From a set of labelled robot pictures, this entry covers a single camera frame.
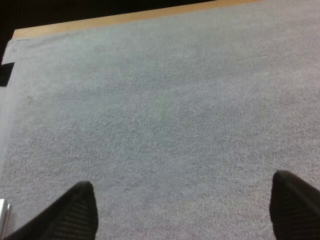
wooden edge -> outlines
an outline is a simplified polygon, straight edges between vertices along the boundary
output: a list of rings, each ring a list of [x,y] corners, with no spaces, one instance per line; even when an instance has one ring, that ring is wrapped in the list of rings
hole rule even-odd
[[[121,24],[143,19],[151,19],[162,16],[205,10],[210,8],[220,8],[237,4],[252,3],[257,1],[259,0],[216,0],[189,5],[160,8],[148,11],[139,11],[126,14],[90,18],[85,20],[68,21],[57,24],[21,28],[14,31],[12,38],[34,38],[56,33],[96,28],[112,24]]]

wooden baseboard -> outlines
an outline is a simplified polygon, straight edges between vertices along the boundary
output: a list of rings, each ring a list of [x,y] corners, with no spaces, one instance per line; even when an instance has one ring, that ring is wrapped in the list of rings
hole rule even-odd
[[[78,21],[69,21],[43,26],[35,26],[17,29],[12,38],[34,38],[56,33],[63,33],[88,28],[96,28],[112,24],[121,24],[143,19],[151,19],[162,16],[176,15],[193,11],[200,11],[211,8],[220,8],[237,4],[257,2],[259,0],[216,0],[202,3],[195,3],[182,6],[167,7],[148,11],[139,11],[133,13],[119,14],[113,16],[97,17]]]

black object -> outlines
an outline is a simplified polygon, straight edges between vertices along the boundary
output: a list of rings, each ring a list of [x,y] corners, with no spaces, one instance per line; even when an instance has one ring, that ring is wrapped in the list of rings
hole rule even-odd
[[[277,240],[319,240],[320,191],[289,171],[277,171],[270,217]]]
[[[79,182],[5,240],[94,240],[97,229],[93,186]]]
[[[6,87],[8,85],[14,65],[14,62],[0,65],[0,87]]]

gray carpet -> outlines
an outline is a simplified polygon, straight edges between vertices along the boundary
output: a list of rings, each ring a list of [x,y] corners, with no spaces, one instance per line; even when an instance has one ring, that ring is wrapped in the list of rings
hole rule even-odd
[[[319,12],[263,0],[11,41],[11,229],[90,180],[97,240],[274,239],[273,173],[320,187]]]

dark wall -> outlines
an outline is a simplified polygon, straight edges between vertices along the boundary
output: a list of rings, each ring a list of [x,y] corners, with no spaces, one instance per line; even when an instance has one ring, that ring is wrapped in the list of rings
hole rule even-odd
[[[0,0],[0,63],[15,29],[200,2],[206,0]]]

